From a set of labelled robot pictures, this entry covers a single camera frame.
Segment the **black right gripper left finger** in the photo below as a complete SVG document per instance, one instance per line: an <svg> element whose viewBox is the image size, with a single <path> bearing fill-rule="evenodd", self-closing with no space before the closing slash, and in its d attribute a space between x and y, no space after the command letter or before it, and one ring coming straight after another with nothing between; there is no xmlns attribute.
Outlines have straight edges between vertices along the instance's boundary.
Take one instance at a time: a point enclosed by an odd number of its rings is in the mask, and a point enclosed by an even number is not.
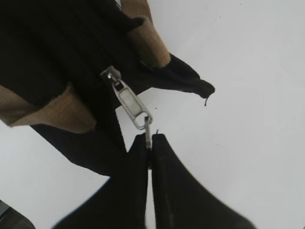
<svg viewBox="0 0 305 229"><path fill-rule="evenodd" d="M117 174L54 228L146 228L148 161L146 135L137 135Z"/></svg>

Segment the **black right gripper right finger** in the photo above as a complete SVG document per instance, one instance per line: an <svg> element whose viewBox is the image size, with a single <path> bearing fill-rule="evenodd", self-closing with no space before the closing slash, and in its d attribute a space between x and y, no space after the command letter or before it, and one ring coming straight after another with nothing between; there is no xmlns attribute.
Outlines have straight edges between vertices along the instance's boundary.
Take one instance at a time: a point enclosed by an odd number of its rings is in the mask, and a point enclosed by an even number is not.
<svg viewBox="0 0 305 229"><path fill-rule="evenodd" d="M254 224L203 187L165 135L152 136L152 187L158 229L253 229Z"/></svg>

